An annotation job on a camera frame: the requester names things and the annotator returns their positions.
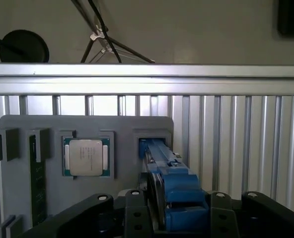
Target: corrugated metal wall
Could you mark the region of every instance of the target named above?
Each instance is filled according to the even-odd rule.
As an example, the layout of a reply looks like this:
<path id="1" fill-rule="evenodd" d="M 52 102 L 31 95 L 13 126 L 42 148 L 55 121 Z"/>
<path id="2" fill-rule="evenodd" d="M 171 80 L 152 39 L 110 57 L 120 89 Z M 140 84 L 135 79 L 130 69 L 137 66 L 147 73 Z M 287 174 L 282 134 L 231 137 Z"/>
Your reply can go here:
<path id="1" fill-rule="evenodd" d="M 294 211 L 294 96 L 0 96 L 0 117 L 167 116 L 205 190 L 265 193 Z"/>

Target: black round base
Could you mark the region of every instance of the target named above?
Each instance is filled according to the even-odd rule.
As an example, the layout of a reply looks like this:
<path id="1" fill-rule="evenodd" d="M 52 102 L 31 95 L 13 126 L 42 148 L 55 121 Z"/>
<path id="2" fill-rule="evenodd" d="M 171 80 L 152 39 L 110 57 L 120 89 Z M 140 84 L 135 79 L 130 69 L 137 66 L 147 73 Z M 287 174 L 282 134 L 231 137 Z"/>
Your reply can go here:
<path id="1" fill-rule="evenodd" d="M 5 35 L 2 41 L 23 51 L 23 54 L 20 55 L 5 46 L 0 46 L 2 62 L 47 63 L 49 61 L 50 54 L 47 44 L 41 36 L 32 31 L 14 30 Z"/>

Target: white wall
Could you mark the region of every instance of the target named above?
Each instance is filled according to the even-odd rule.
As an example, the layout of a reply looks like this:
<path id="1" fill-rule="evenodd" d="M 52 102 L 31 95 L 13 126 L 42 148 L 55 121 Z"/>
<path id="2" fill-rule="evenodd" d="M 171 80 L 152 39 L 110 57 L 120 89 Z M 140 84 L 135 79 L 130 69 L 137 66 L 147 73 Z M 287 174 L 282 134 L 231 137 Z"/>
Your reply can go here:
<path id="1" fill-rule="evenodd" d="M 159 63 L 294 64 L 275 0 L 99 2 L 110 35 Z M 46 40 L 51 62 L 78 62 L 89 35 L 69 0 L 0 0 L 0 37 L 22 28 Z"/>

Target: gray plastic holder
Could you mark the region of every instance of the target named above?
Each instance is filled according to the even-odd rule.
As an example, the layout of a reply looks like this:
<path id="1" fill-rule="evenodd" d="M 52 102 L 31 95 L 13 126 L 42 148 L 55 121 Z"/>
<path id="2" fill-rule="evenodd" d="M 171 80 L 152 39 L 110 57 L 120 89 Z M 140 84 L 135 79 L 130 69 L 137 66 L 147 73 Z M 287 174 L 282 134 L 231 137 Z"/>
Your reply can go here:
<path id="1" fill-rule="evenodd" d="M 141 138 L 164 138 L 172 148 L 173 121 L 168 117 L 13 116 L 0 119 L 4 217 L 21 215 L 24 231 L 32 227 L 30 136 L 36 161 L 45 162 L 46 213 L 56 215 L 95 193 L 116 197 L 138 186 L 143 162 Z M 63 176 L 64 138 L 109 138 L 110 176 Z"/>

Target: black tripod stand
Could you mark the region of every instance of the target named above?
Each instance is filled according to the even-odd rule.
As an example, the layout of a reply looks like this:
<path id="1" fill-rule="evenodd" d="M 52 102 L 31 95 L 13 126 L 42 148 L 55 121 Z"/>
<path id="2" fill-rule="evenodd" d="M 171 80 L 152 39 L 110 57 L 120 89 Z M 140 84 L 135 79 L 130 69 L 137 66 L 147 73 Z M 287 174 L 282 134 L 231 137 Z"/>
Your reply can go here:
<path id="1" fill-rule="evenodd" d="M 96 40 L 98 40 L 101 44 L 101 46 L 103 47 L 103 49 L 101 51 L 99 51 L 93 59 L 90 60 L 90 62 L 94 61 L 97 57 L 98 59 L 96 60 L 99 61 L 100 58 L 103 57 L 103 55 L 105 53 L 113 53 L 115 54 L 115 56 L 117 57 L 118 59 L 118 62 L 121 63 L 121 59 L 119 57 L 119 55 L 123 56 L 123 57 L 126 57 L 126 58 L 130 58 L 130 59 L 133 59 L 133 60 L 137 60 L 137 61 L 140 61 L 138 59 L 135 59 L 135 58 L 132 58 L 132 57 L 129 57 L 129 56 L 126 56 L 126 55 L 122 55 L 122 54 L 119 54 L 118 51 L 120 52 L 124 52 L 124 53 L 128 53 L 128 54 L 131 54 L 133 56 L 136 56 L 137 58 L 145 61 L 145 62 L 148 62 L 148 63 L 155 63 L 155 61 L 151 60 L 151 59 L 148 59 L 147 57 L 139 54 L 138 52 L 134 51 L 133 49 L 123 45 L 122 43 L 118 42 L 117 40 L 109 37 L 107 35 L 107 27 L 105 26 L 104 22 L 103 22 L 103 19 L 98 11 L 98 9 L 96 8 L 93 0 L 88 0 L 91 8 L 93 9 L 96 17 L 98 18 L 99 22 L 100 22 L 100 25 L 101 25 L 101 28 L 97 27 L 95 24 L 94 24 L 94 21 L 91 20 L 91 17 L 89 15 L 89 13 L 87 12 L 85 6 L 83 5 L 83 3 L 80 1 L 80 0 L 71 0 L 73 2 L 73 4 L 75 5 L 75 7 L 78 9 L 79 13 L 81 14 L 81 16 L 84 18 L 84 20 L 86 21 L 86 23 L 88 24 L 88 26 L 90 27 L 90 29 L 93 31 L 92 35 L 90 36 L 90 41 L 89 43 L 87 44 L 87 47 L 86 47 L 86 50 L 84 52 L 84 55 L 82 57 L 82 60 L 81 60 L 81 63 L 84 63 L 93 47 L 93 44 Z"/>

